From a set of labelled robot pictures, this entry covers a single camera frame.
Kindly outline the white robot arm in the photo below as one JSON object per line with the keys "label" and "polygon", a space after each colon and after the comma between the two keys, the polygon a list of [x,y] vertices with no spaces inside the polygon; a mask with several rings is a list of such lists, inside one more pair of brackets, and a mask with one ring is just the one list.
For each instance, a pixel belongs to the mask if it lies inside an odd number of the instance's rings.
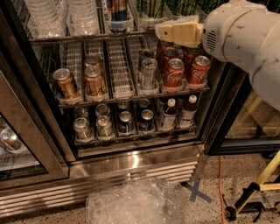
{"label": "white robot arm", "polygon": [[201,23],[196,16],[155,26],[156,36],[186,47],[203,45],[222,62],[249,75],[253,90],[280,111],[280,15],[247,0],[230,0]]}

